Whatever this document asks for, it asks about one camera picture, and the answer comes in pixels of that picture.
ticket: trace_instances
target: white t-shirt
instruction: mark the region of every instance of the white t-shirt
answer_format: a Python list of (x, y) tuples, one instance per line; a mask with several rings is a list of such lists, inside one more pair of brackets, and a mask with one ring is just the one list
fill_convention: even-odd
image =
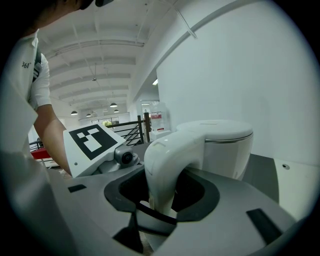
[(37, 53), (37, 33), (21, 38), (14, 48), (6, 64), (3, 75), (11, 85), (16, 87), (34, 110), (51, 104), (49, 90), (49, 65), (46, 57), (41, 54), (42, 70), (33, 82), (34, 66)]

